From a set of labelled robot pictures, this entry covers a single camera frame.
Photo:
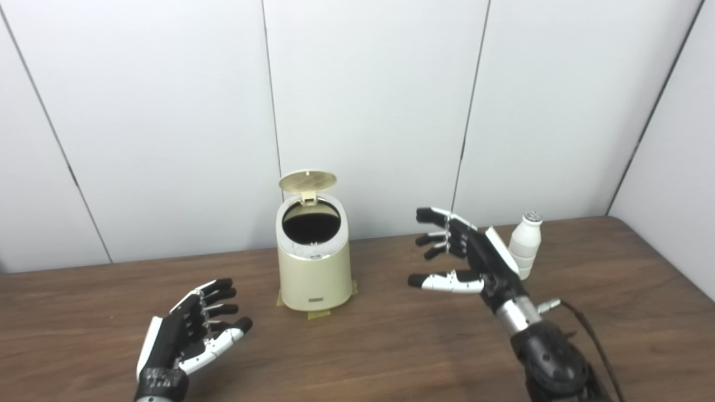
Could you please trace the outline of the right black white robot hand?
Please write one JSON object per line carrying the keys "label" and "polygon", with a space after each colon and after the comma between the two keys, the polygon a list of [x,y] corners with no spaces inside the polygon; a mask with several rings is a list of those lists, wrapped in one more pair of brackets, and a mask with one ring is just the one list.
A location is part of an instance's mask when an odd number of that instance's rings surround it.
{"label": "right black white robot hand", "polygon": [[416,209],[416,221],[440,228],[437,232],[421,235],[414,242],[419,247],[431,245],[424,253],[425,260],[449,254],[465,260],[468,269],[413,273],[408,277],[409,286],[448,293],[480,294],[493,313],[510,300],[528,298],[516,262],[493,227],[480,231],[461,216],[440,208]]}

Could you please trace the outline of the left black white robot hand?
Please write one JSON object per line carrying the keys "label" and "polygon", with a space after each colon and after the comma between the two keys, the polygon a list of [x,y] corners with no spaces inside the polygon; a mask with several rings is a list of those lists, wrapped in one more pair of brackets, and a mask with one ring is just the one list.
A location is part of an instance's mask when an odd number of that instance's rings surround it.
{"label": "left black white robot hand", "polygon": [[189,291],[164,317],[153,317],[136,364],[135,401],[183,401],[190,376],[218,359],[252,328],[249,317],[234,323],[217,316],[239,311],[225,303],[237,295],[232,278]]}

